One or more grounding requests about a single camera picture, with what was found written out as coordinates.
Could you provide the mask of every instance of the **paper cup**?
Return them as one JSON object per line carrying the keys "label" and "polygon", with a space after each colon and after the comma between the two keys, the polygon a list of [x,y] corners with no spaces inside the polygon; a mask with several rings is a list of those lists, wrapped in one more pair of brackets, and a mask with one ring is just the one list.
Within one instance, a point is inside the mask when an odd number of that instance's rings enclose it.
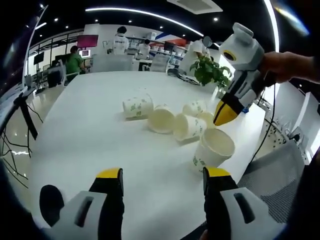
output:
{"label": "paper cup", "polygon": [[206,102],[203,100],[193,101],[183,106],[182,113],[196,117],[198,114],[207,110]]}
{"label": "paper cup", "polygon": [[226,133],[208,128],[201,136],[192,161],[195,169],[202,173],[205,166],[217,168],[234,153],[235,143]]}
{"label": "paper cup", "polygon": [[173,135],[176,140],[183,141],[201,136],[206,128],[204,120],[180,113],[174,119]]}
{"label": "paper cup", "polygon": [[154,110],[154,104],[148,94],[127,99],[122,102],[122,106],[126,118],[147,116]]}
{"label": "paper cup", "polygon": [[148,127],[159,134],[168,134],[173,131],[175,115],[168,105],[158,105],[148,116]]}
{"label": "paper cup", "polygon": [[208,129],[212,129],[212,128],[215,128],[216,125],[214,125],[214,114],[211,113],[211,112],[208,112],[208,111],[204,111],[202,113],[199,113],[197,116],[196,116],[198,119],[202,119],[205,121],[206,123],[206,127]]}

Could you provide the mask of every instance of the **desk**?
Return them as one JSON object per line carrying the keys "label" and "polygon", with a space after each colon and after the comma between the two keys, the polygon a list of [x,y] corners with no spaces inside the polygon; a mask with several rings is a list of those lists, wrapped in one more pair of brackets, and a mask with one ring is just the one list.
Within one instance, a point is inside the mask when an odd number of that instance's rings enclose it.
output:
{"label": "desk", "polygon": [[149,66],[151,65],[152,60],[146,60],[146,59],[133,59],[132,60],[132,71],[139,71],[139,66],[140,64],[148,64]]}
{"label": "desk", "polygon": [[[151,132],[146,120],[126,121],[122,101],[137,92],[149,93],[155,105],[167,104],[176,114],[189,101],[212,97],[202,86],[159,72],[77,76],[51,108],[33,149],[29,190],[37,222],[44,223],[39,208],[44,185],[57,186],[69,201],[112,167],[123,168],[122,239],[178,240],[206,220],[202,176],[190,169],[198,142],[182,145],[172,134]],[[235,143],[222,167],[236,182],[256,150],[264,117],[254,104],[220,127]]]}

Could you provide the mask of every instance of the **gray mesh chair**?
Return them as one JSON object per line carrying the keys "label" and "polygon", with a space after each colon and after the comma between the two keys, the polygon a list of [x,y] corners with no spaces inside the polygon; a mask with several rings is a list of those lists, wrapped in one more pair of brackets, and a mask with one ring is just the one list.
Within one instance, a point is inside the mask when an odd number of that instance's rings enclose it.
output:
{"label": "gray mesh chair", "polygon": [[286,223],[304,169],[304,160],[294,140],[258,158],[246,169],[238,183],[269,207],[278,223]]}
{"label": "gray mesh chair", "polygon": [[170,56],[157,54],[152,60],[150,67],[144,66],[144,71],[165,73],[169,59],[170,59]]}
{"label": "gray mesh chair", "polygon": [[131,71],[132,55],[97,54],[92,56],[91,73]]}

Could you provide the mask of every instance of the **pink screen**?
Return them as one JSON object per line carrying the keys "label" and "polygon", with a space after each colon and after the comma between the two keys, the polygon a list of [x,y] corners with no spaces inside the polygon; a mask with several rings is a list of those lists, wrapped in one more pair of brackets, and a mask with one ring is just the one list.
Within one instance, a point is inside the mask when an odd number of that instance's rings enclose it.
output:
{"label": "pink screen", "polygon": [[96,47],[98,43],[98,35],[81,35],[77,38],[78,48]]}

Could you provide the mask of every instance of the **glossy floor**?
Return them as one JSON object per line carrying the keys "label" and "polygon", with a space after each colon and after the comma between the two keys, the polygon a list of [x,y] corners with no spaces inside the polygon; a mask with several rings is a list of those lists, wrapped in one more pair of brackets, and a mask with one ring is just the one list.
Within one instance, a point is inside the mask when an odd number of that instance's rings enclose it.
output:
{"label": "glossy floor", "polygon": [[[39,116],[42,118],[44,121],[48,112],[50,111],[52,105],[55,103],[61,92],[64,90],[63,87],[58,86],[50,89],[46,89],[40,94],[33,95],[31,94],[28,99],[27,99],[27,104],[35,110]],[[30,111],[31,118],[35,124],[36,129],[38,132],[41,132],[41,127],[42,127],[42,122],[39,119],[39,117],[32,111]],[[265,136],[265,131],[268,126],[268,123],[265,122],[263,126],[263,130],[261,132],[260,136],[260,142],[262,141],[263,137]],[[12,118],[10,119],[6,131],[5,131],[6,137],[12,144],[17,144],[21,146],[27,146],[28,145],[28,129],[27,125],[25,123],[25,120],[22,116],[22,112],[17,110]],[[276,139],[275,136],[270,136],[267,137],[265,140],[264,144],[262,145],[260,151],[256,155],[256,158],[262,157],[263,155],[271,152],[272,150],[276,149],[279,144],[281,143],[281,139]],[[32,136],[29,136],[29,148],[33,149],[34,146],[34,139]],[[28,180],[25,179],[24,177],[28,178],[29,177],[29,167],[30,167],[30,158],[29,158],[29,153],[28,153],[28,148],[27,147],[21,147],[21,146],[16,146],[8,144],[10,149],[12,150],[12,155],[8,153],[5,155],[5,160],[7,161],[6,166],[8,167],[8,170],[11,171],[11,173],[18,178],[25,186],[28,187]],[[4,145],[3,147],[3,152],[6,153],[9,150],[7,145]],[[11,185],[13,186],[13,189],[18,196],[19,200],[21,203],[29,210],[31,207],[31,202],[30,199],[32,196],[29,194],[29,190],[23,186],[21,183],[19,183],[7,170],[7,174],[10,180]]]}

